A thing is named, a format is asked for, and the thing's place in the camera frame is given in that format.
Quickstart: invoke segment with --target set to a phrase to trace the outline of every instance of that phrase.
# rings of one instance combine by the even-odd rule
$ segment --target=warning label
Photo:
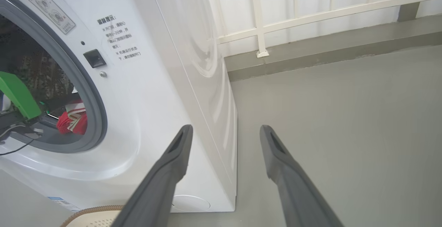
[[[120,60],[139,57],[142,53],[137,47],[133,32],[125,21],[113,15],[97,19],[97,23],[106,37],[106,42]]]
[[[75,23],[52,0],[29,0],[65,35],[75,27]]]

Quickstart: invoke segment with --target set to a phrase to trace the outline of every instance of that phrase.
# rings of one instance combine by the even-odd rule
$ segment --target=red cloth
[[[73,128],[72,132],[75,134],[84,134],[87,129],[87,115],[86,112],[79,113],[81,117],[78,120],[78,123]],[[68,129],[73,120],[68,117],[67,112],[63,112],[63,114],[58,118],[57,129],[62,134],[70,133],[71,131]]]
[[[69,123],[72,122],[71,119],[68,118],[68,113],[63,112],[63,114],[58,117],[57,129],[62,134],[70,133],[71,131],[68,129]]]

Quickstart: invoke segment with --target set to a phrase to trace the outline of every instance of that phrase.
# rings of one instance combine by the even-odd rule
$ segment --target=baseboard
[[[225,58],[231,82],[360,57],[442,45],[442,15],[349,30]]]

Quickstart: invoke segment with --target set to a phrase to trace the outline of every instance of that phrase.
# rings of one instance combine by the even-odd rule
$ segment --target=beige laundry basket
[[[60,227],[110,227],[124,205],[107,205],[81,210]]]

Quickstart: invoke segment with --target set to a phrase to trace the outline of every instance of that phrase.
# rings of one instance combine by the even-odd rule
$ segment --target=clothes
[[[57,129],[62,134],[84,134],[87,129],[86,109],[82,101],[66,105],[66,112],[58,118]]]

